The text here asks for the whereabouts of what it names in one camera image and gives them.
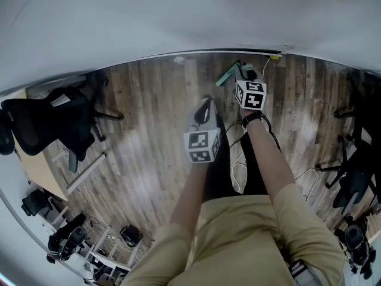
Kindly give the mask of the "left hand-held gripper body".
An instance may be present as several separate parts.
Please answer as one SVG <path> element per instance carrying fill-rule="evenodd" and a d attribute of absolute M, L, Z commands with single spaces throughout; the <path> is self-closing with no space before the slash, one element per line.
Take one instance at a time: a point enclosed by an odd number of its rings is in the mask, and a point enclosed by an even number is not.
<path fill-rule="evenodd" d="M 191 163 L 211 163 L 220 148 L 220 128 L 190 125 L 184 133 L 184 146 Z"/>

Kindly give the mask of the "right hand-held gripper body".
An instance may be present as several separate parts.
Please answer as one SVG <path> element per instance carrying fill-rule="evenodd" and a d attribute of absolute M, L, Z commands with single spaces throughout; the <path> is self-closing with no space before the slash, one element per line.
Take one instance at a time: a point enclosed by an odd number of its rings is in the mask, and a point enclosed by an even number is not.
<path fill-rule="evenodd" d="M 241 108 L 262 111 L 267 95 L 267 85 L 262 81 L 236 81 L 235 98 Z"/>

